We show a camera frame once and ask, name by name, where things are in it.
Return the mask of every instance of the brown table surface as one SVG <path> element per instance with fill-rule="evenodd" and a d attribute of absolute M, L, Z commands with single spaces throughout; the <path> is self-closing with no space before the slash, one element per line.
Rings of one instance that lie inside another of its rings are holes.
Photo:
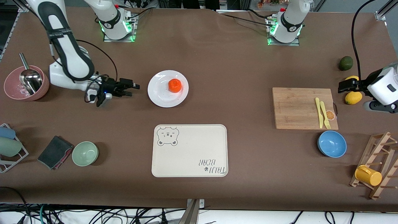
<path fill-rule="evenodd" d="M 371 134 L 398 132 L 397 115 L 345 105 L 338 82 L 339 58 L 350 55 L 348 13 L 309 13 L 299 47 L 267 45 L 264 27 L 210 10 L 152 10 L 139 22 L 135 43 L 104 43 L 90 8 L 67 8 L 77 39 L 90 41 L 115 61 L 119 77 L 141 90 L 114 98 L 105 108 L 83 101 L 84 93 L 51 86 L 35 102 L 18 102 L 0 91 L 0 123 L 6 122 L 30 155 L 0 175 L 2 186 L 21 191 L 29 203 L 185 207 L 204 198 L 217 209 L 397 211 L 396 190 L 377 201 L 366 187 L 349 187 Z M 233 13 L 261 22 L 247 12 Z M 396 60 L 384 22 L 357 18 L 356 44 L 362 73 Z M 85 43 L 96 70 L 114 76 L 111 62 Z M 48 74 L 53 62 L 46 33 L 33 14 L 22 14 L 0 63 L 0 83 L 21 66 L 19 52 Z M 154 105 L 147 94 L 152 76 L 176 70 L 189 94 L 174 108 Z M 328 158 L 316 146 L 320 131 L 276 130 L 272 87 L 330 88 L 338 107 L 339 132 L 347 153 Z M 221 178 L 156 178 L 151 174 L 154 128 L 159 124 L 224 124 L 228 131 L 228 175 Z M 68 158 L 49 171 L 36 159 L 54 135 L 76 145 L 92 141 L 98 160 L 78 167 Z M 1 190 L 0 201 L 19 202 Z"/>

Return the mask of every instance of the yellow cup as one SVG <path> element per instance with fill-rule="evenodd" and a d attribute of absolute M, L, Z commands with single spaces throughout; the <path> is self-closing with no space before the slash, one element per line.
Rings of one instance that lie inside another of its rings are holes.
<path fill-rule="evenodd" d="M 360 165 L 355 170 L 355 178 L 369 185 L 376 186 L 380 184 L 382 176 L 380 172 L 377 172 L 365 165 Z"/>

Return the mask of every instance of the orange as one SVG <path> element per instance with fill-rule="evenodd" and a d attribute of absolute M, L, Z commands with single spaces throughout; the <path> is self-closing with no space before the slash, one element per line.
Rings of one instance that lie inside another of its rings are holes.
<path fill-rule="evenodd" d="M 328 120 L 334 120 L 334 119 L 336 119 L 336 115 L 335 115 L 334 112 L 331 111 L 331 110 L 326 111 L 326 117 L 328 118 Z"/>
<path fill-rule="evenodd" d="M 178 79 L 172 79 L 169 81 L 169 90 L 170 92 L 174 92 L 177 93 L 181 90 L 182 85 L 181 85 L 181 81 Z"/>

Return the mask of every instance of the robotic arm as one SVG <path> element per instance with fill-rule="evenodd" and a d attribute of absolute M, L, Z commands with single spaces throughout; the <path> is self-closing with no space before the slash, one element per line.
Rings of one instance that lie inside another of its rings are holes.
<path fill-rule="evenodd" d="M 369 111 L 396 113 L 398 105 L 398 63 L 371 73 L 365 80 L 348 79 L 339 83 L 339 93 L 364 92 L 373 98 L 363 104 Z"/>
<path fill-rule="evenodd" d="M 302 22 L 310 11 L 309 0 L 290 0 L 284 12 L 272 15 L 274 21 L 269 33 L 282 43 L 290 43 L 300 34 Z"/>
<path fill-rule="evenodd" d="M 121 12 L 111 1 L 85 1 L 95 9 L 100 22 L 107 27 L 104 28 L 104 32 L 108 37 L 123 38 L 128 34 L 125 27 L 127 17 L 124 17 L 123 13 L 122 19 Z M 94 103 L 97 98 L 97 106 L 103 106 L 112 96 L 131 96 L 131 92 L 125 91 L 127 88 L 140 88 L 130 79 L 120 79 L 117 82 L 95 73 L 88 52 L 77 44 L 69 27 L 63 0 L 27 0 L 27 2 L 46 29 L 51 44 L 51 54 L 54 55 L 52 51 L 52 46 L 54 46 L 59 55 L 49 69 L 50 81 L 53 85 L 86 91 L 87 102 Z"/>

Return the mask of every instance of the cutting board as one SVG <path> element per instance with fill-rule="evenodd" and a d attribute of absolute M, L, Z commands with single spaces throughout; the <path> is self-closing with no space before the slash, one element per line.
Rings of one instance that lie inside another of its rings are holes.
<path fill-rule="evenodd" d="M 315 98 L 333 112 L 332 92 L 328 88 L 272 88 L 276 129 L 321 130 Z M 338 130 L 337 118 L 329 121 Z"/>

